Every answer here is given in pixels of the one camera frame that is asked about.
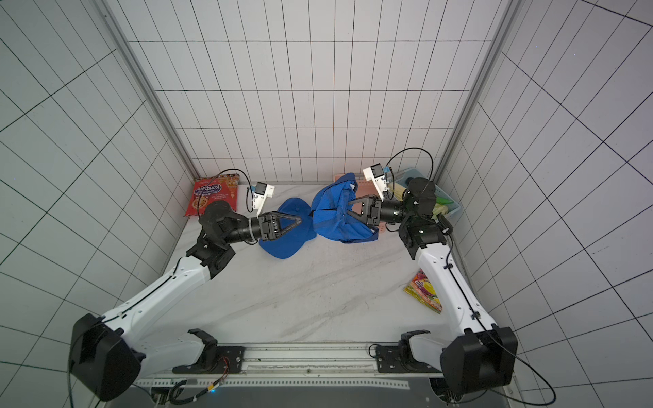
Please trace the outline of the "blue baseball cap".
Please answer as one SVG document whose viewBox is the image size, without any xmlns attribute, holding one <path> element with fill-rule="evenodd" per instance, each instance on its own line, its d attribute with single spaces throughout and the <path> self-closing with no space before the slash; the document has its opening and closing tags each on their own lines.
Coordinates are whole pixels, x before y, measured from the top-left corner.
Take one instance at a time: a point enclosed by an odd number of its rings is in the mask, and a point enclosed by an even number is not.
<svg viewBox="0 0 653 408">
<path fill-rule="evenodd" d="M 275 241 L 262 241 L 260 246 L 275 258 L 287 259 L 297 253 L 306 242 L 314 240 L 317 234 L 313 227 L 311 206 L 303 199 L 287 199 L 278 208 L 278 212 L 301 217 L 301 224 Z"/>
</svg>

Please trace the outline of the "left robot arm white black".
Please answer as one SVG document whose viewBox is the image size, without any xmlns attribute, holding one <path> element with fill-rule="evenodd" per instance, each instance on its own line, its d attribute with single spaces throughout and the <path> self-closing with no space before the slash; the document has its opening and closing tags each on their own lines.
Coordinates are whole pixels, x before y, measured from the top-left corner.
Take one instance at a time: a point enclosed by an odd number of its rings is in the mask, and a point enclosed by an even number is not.
<svg viewBox="0 0 653 408">
<path fill-rule="evenodd" d="M 228 367 L 217 340 L 190 329 L 171 341 L 146 342 L 151 327 L 180 300 L 222 272 L 236 255 L 233 244 L 276 241 L 291 236 L 304 243 L 310 231 L 311 206 L 287 200 L 278 211 L 247 218 L 224 201 L 207 206 L 199 219 L 197 242 L 171 270 L 103 316 L 86 314 L 73 326 L 67 362 L 99 401 L 116 399 L 141 377 L 167 369 L 214 373 Z"/>
</svg>

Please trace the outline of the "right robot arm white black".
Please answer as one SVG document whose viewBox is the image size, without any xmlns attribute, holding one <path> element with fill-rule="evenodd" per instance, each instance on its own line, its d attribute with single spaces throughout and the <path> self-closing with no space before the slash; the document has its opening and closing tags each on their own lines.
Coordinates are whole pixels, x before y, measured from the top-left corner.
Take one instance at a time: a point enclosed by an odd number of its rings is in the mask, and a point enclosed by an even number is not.
<svg viewBox="0 0 653 408">
<path fill-rule="evenodd" d="M 368 226 L 397 224 L 398 235 L 438 297 L 448 333 L 419 329 L 401 335 L 396 346 L 379 346 L 379 370 L 399 373 L 439 372 L 450 396 L 511 384 L 518 346 L 514 332 L 500 327 L 481 306 L 453 257 L 453 227 L 434 214 L 435 183 L 412 178 L 401 200 L 386 197 L 384 175 L 367 175 L 377 190 L 352 201 L 349 214 Z"/>
</svg>

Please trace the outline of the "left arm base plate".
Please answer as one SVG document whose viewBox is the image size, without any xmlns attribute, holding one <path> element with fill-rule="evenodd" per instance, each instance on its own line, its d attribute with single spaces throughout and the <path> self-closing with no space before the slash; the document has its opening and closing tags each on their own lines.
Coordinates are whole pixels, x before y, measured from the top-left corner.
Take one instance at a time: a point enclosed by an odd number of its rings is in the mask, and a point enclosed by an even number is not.
<svg viewBox="0 0 653 408">
<path fill-rule="evenodd" d="M 219 347 L 206 346 L 196 363 L 174 367 L 174 374 L 238 374 L 244 361 L 246 348 L 242 346 Z"/>
</svg>

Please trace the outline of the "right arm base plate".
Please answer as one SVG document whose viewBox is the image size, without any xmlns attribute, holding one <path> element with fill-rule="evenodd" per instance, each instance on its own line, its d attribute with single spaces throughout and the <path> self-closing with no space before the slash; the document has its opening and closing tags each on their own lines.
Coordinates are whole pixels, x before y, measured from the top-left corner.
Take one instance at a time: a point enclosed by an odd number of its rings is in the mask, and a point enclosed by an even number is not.
<svg viewBox="0 0 653 408">
<path fill-rule="evenodd" d="M 399 346 L 374 343 L 368 348 L 368 353 L 375 360 L 377 371 L 382 374 L 441 374 L 431 365 L 406 357 Z"/>
</svg>

